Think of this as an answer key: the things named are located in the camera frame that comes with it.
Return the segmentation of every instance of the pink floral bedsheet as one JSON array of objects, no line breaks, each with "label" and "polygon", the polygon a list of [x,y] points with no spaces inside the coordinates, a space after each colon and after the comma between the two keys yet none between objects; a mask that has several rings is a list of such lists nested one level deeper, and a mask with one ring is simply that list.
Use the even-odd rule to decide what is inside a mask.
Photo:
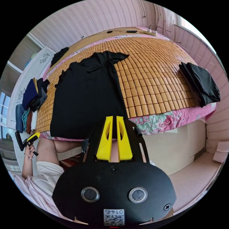
[{"label": "pink floral bedsheet", "polygon": [[[108,40],[120,39],[124,37],[153,37],[155,39],[167,39],[164,36],[154,37],[147,34],[127,34],[116,37],[110,37],[101,41],[94,42],[90,45],[87,45],[76,52],[72,53],[65,59],[63,59],[57,66],[55,66],[47,75],[43,76],[45,80],[55,69],[57,69],[62,63],[64,63],[68,58],[80,53],[84,49],[94,46],[96,44],[100,44],[106,42]],[[188,123],[194,122],[196,120],[207,121],[215,112],[216,103],[208,104],[207,106],[200,107],[189,107],[183,108],[179,110],[173,110],[162,114],[154,114],[154,115],[145,115],[136,118],[130,118],[132,122],[134,122],[137,127],[141,130],[144,135],[156,134],[159,132],[164,132],[166,130],[172,130],[181,126],[184,126]],[[52,140],[60,140],[60,141],[81,141],[82,139],[65,139],[60,137],[51,137],[50,131],[45,131],[41,133],[41,137],[52,139]]]}]

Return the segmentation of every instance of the hand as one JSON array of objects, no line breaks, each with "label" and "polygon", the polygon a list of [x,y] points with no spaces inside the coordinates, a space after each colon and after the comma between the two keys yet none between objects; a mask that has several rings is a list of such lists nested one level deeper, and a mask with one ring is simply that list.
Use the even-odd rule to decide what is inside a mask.
[{"label": "hand", "polygon": [[27,156],[27,157],[33,157],[33,155],[34,155],[34,151],[36,151],[36,149],[34,148],[34,146],[33,146],[33,144],[32,145],[30,145],[30,146],[26,146],[26,149],[25,149],[25,155]]}]

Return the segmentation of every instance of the qr code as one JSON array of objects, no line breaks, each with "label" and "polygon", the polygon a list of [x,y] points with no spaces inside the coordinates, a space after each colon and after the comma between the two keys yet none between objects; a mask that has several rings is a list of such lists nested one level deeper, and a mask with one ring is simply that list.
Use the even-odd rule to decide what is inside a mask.
[{"label": "qr code", "polygon": [[123,226],[125,225],[124,210],[105,209],[104,225],[105,226]]}]

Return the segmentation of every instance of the pink shirt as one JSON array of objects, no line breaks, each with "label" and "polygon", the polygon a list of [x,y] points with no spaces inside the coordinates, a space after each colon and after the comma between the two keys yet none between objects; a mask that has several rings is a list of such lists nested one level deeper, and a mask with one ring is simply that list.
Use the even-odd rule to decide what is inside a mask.
[{"label": "pink shirt", "polygon": [[40,207],[41,209],[51,213],[60,218],[72,221],[64,217],[57,209],[51,196],[47,195],[32,181],[32,177],[24,179],[21,175],[8,172],[18,189],[21,193],[33,204]]}]

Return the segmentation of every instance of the yellow bracket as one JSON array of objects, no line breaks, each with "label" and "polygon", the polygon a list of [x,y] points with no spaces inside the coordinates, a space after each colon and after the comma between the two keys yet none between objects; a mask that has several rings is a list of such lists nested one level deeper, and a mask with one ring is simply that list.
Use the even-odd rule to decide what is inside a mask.
[{"label": "yellow bracket", "polygon": [[123,117],[117,116],[117,141],[118,141],[118,152],[119,152],[119,162],[128,161],[133,157],[129,138],[126,132],[125,123]]},{"label": "yellow bracket", "polygon": [[96,154],[98,160],[110,162],[111,147],[112,147],[112,129],[113,129],[113,116],[106,117],[103,133]]},{"label": "yellow bracket", "polygon": [[36,132],[35,134],[32,134],[27,141],[31,140],[32,138],[37,137],[35,140],[37,140],[40,137],[40,132]]}]

